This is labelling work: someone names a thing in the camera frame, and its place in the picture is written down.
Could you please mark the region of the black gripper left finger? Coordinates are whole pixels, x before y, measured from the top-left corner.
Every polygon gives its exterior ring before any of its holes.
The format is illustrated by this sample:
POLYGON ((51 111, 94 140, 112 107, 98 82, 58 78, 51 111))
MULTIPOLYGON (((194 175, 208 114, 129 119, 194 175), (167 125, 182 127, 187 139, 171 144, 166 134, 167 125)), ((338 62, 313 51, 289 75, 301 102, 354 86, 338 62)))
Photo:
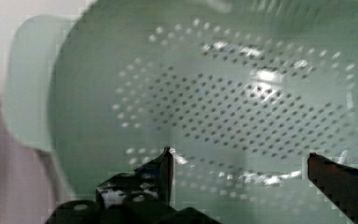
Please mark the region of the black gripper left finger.
POLYGON ((145 193, 170 203, 173 180, 173 155, 170 147, 132 173, 113 175, 96 188, 96 201, 102 208, 122 204, 132 194, 145 193))

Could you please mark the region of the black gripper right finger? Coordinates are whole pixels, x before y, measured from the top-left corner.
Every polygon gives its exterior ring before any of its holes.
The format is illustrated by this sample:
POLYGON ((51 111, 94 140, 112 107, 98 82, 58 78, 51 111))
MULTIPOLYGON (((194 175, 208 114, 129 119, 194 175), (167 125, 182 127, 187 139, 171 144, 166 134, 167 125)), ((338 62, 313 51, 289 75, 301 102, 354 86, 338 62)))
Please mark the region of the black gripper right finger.
POLYGON ((307 176, 346 217, 358 224, 358 169, 310 153, 307 176))

